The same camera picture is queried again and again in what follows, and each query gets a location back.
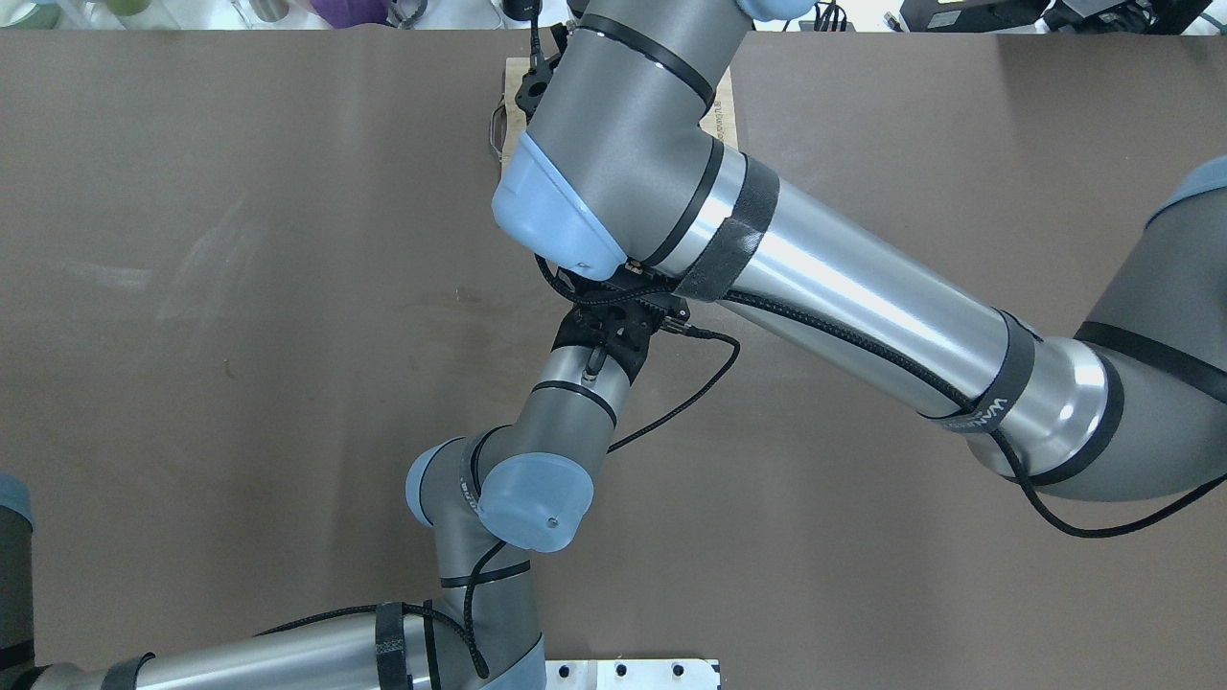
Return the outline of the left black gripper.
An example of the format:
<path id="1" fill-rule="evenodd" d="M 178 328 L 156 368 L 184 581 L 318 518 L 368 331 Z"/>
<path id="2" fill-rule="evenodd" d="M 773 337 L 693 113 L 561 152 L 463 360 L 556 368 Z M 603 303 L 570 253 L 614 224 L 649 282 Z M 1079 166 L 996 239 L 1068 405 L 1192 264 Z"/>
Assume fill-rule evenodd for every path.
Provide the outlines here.
<path id="1" fill-rule="evenodd" d="M 666 311 L 645 304 L 573 306 L 560 322 L 552 349 L 601 346 L 633 384 L 665 317 Z"/>

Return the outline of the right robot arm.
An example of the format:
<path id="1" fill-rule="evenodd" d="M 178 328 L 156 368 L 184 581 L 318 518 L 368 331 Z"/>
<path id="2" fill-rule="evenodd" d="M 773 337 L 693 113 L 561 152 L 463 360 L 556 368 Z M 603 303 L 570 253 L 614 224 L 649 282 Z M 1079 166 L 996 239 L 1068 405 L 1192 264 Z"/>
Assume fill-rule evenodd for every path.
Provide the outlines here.
<path id="1" fill-rule="evenodd" d="M 1002 478 L 1134 501 L 1225 478 L 1225 160 L 1148 219 L 1077 336 L 1040 336 L 699 128 L 757 18 L 798 1 L 588 1 L 494 193 L 593 281 L 627 262 L 962 435 Z"/>

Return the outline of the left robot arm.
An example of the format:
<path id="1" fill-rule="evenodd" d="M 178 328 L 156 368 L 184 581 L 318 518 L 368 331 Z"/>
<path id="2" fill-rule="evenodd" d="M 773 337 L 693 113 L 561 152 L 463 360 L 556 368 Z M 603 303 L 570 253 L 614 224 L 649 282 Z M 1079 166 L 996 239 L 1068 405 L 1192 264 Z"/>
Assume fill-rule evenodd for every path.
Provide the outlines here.
<path id="1" fill-rule="evenodd" d="M 463 495 L 551 432 L 611 424 L 544 379 L 574 309 L 2 307 L 2 468 L 25 479 L 61 631 L 123 658 L 36 689 L 377 689 L 375 600 L 409 597 L 415 688 L 481 688 L 461 638 L 466 577 L 494 537 Z"/>

